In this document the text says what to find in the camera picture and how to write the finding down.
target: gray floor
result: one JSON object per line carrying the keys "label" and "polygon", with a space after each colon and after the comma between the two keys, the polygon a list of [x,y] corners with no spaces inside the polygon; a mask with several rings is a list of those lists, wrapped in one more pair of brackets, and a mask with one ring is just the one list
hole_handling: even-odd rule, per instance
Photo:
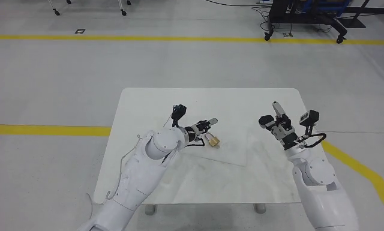
{"label": "gray floor", "polygon": [[[262,37],[250,8],[201,0],[0,0],[0,35]],[[253,4],[257,0],[219,0]],[[382,40],[384,17],[363,17],[347,38]],[[289,30],[281,25],[276,37]],[[294,25],[295,38],[335,38]],[[0,40],[0,124],[111,126],[126,87],[296,88],[318,110],[329,141],[384,176],[384,47],[331,44]],[[107,138],[0,136],[2,231],[74,230],[91,208]],[[328,155],[361,230],[382,230],[384,206],[369,180]],[[301,204],[143,207],[127,230],[312,230]]]}

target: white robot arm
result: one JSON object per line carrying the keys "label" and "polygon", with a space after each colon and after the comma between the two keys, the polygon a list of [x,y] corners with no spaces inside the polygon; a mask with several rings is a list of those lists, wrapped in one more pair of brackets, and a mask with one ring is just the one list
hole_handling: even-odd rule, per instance
{"label": "white robot arm", "polygon": [[[155,190],[168,164],[177,151],[187,146],[204,146],[201,134],[217,123],[217,119],[200,121],[190,127],[180,127],[178,120],[186,107],[174,106],[172,128],[150,131],[140,140],[135,153],[125,164],[117,189],[108,197],[100,212],[81,225],[78,231],[122,231],[135,210]],[[202,144],[189,144],[201,141]]]}
{"label": "white robot arm", "polygon": [[[312,134],[319,113],[308,111],[300,117],[300,124],[306,127],[305,134],[298,137],[278,102],[272,104],[273,116],[262,116],[259,124],[270,131],[284,147],[286,157],[294,165],[293,180],[296,183],[301,203],[312,226],[317,231],[357,231],[358,219],[355,209],[331,164],[314,157],[311,148],[326,138],[326,134]],[[309,137],[321,138],[312,145],[306,144]]]}

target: small gold object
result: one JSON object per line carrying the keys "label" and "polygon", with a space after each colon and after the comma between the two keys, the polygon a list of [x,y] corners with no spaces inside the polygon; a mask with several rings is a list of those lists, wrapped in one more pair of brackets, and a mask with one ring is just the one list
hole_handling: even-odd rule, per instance
{"label": "small gold object", "polygon": [[205,137],[206,137],[206,139],[208,139],[209,145],[211,145],[212,147],[215,147],[215,148],[220,148],[220,145],[218,144],[218,143],[220,143],[220,140],[218,138],[216,138],[213,134],[206,133]]}

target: cart wheel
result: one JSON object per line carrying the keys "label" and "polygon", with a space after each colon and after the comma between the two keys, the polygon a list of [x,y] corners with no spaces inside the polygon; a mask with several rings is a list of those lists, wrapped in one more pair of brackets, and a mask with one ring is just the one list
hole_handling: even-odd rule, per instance
{"label": "cart wheel", "polygon": [[337,37],[336,43],[341,44],[344,40],[345,40],[345,38],[343,36],[339,35]]}

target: white table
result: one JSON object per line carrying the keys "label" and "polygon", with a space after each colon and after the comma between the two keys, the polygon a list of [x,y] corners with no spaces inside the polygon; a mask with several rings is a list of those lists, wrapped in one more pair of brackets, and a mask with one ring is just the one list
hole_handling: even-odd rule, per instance
{"label": "white table", "polygon": [[[187,113],[180,126],[217,118],[218,124],[210,132],[220,139],[221,147],[183,149],[144,204],[300,202],[291,174],[293,165],[280,143],[258,123],[262,115],[275,115],[273,101],[285,109],[296,133],[303,134],[305,128],[298,121],[306,108],[295,89],[124,89],[94,200],[102,202],[113,191],[120,159],[137,142],[137,135],[161,129],[172,106],[183,104]],[[326,158],[321,145],[313,150]]]}

